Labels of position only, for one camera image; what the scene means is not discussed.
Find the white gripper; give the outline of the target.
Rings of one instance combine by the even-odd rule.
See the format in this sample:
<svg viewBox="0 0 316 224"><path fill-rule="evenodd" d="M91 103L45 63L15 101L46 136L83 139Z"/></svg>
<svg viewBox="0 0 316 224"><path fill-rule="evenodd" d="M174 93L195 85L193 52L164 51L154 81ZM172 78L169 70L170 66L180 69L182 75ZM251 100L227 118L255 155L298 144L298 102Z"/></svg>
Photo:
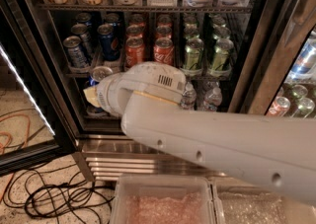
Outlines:
<svg viewBox="0 0 316 224"><path fill-rule="evenodd" d="M98 85L83 90L86 100L94 107L101 107L115 117L121 117L125 106L123 90L119 88L122 73L112 74L104 78Z"/></svg>

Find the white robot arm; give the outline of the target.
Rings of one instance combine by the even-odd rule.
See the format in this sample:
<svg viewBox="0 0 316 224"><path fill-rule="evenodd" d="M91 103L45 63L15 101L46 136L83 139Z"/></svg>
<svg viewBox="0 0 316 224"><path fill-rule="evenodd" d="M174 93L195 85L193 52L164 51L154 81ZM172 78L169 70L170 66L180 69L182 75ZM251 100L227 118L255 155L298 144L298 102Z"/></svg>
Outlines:
<svg viewBox="0 0 316 224"><path fill-rule="evenodd" d="M87 101L121 118L123 133L146 146L313 205L316 120L186 111L185 74L143 62L84 90Z"/></svg>

